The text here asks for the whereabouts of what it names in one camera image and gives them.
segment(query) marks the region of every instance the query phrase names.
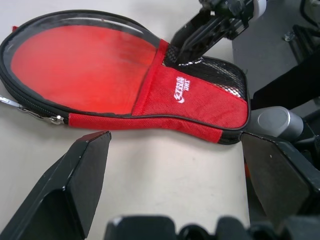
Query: black zipper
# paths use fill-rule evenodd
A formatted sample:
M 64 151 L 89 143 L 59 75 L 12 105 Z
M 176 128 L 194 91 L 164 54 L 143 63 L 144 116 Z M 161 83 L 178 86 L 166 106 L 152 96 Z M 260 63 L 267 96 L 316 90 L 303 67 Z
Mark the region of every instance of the black zipper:
M 32 101 L 30 101 L 29 99 L 27 99 L 26 97 L 22 96 L 21 94 L 19 94 L 17 91 L 15 91 L 6 81 L 2 81 L 2 83 L 4 84 L 6 90 L 8 91 L 8 93 L 13 96 L 14 99 L 16 99 L 18 101 L 19 104 L 21 104 L 24 108 L 39 114 L 41 117 L 57 117 L 57 116 L 61 116 L 63 117 L 63 122 L 65 124 L 68 124 L 68 113 L 66 112 L 65 114 L 61 113 L 56 114 L 52 111 L 47 110 L 46 108 L 43 108 L 39 105 L 44 105 L 43 103 L 38 102 L 33 103 Z

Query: black plastic part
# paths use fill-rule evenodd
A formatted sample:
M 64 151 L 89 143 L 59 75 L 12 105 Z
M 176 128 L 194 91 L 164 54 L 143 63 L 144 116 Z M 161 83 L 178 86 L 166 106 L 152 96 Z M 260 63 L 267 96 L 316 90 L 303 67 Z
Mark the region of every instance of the black plastic part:
M 218 144 L 222 144 L 222 145 L 232 145 L 232 144 L 236 144 L 238 142 L 240 142 L 240 136 L 241 136 L 241 131 L 227 131 L 224 130 L 222 132 L 222 135 L 218 141 Z
M 289 217 L 278 231 L 267 224 L 246 230 L 233 217 L 219 219 L 215 234 L 201 226 L 187 225 L 176 236 L 175 224 L 163 216 L 118 217 L 109 222 L 104 240 L 318 240 L 320 217 Z
M 105 240 L 176 240 L 174 222 L 165 216 L 128 216 L 110 221 Z
M 300 14 L 301 16 L 308 22 L 310 23 L 311 25 L 317 27 L 317 23 L 315 21 L 313 21 L 305 12 L 305 6 L 306 6 L 306 0 L 301 0 L 300 2 Z
M 109 131 L 78 139 L 39 179 L 0 240 L 81 240 L 101 195 Z
M 320 170 L 320 136 L 316 135 L 310 138 L 305 138 L 295 142 L 294 147 L 299 152 L 308 151 L 311 158 L 309 162 L 312 163 L 318 170 Z
M 320 239 L 320 217 L 290 217 L 284 221 L 280 232 L 281 240 L 318 240 Z
M 275 226 L 291 215 L 320 213 L 320 172 L 291 143 L 251 133 L 241 141 L 254 190 Z
M 292 30 L 295 37 L 289 44 L 296 61 L 300 64 L 319 49 L 314 38 L 319 38 L 320 32 L 299 25 L 294 25 Z
M 198 59 L 223 37 L 235 39 L 253 18 L 252 0 L 200 0 L 200 3 L 203 6 L 200 12 L 171 40 L 171 44 L 180 49 L 177 64 Z

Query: red fabric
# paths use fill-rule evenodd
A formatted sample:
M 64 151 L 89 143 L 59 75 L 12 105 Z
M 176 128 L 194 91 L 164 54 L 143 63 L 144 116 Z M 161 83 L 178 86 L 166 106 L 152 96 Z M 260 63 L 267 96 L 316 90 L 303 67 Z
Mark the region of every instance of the red fabric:
M 11 70 L 44 99 L 83 112 L 130 114 L 157 49 L 126 32 L 69 25 L 19 46 Z
M 130 129 L 170 129 L 193 135 L 209 142 L 217 143 L 222 130 L 200 125 L 181 119 L 169 117 L 158 118 L 116 118 L 69 114 L 69 126 L 97 130 L 130 130 Z
M 247 103 L 212 83 L 163 66 L 167 46 L 161 42 L 133 115 L 174 115 L 223 128 L 241 128 L 248 118 Z M 177 78 L 187 83 L 178 99 Z

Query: black cable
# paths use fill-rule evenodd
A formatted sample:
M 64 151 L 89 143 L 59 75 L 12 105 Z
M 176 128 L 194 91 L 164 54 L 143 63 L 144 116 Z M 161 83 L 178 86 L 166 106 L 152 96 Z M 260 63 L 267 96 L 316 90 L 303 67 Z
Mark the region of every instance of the black cable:
M 305 4 L 306 4 L 306 0 L 301 0 L 300 3 L 300 14 L 301 16 L 310 24 L 312 24 L 315 27 L 318 27 L 317 23 L 315 21 L 313 21 L 305 12 Z

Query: printed logo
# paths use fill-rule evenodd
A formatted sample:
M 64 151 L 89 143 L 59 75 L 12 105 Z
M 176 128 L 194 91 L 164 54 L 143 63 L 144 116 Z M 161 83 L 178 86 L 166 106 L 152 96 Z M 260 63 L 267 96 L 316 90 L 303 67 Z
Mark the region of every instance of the printed logo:
M 189 87 L 190 87 L 189 80 L 181 76 L 178 76 L 176 78 L 175 92 L 173 96 L 178 103 L 183 104 L 185 102 L 183 94 L 184 94 L 184 91 L 189 91 Z

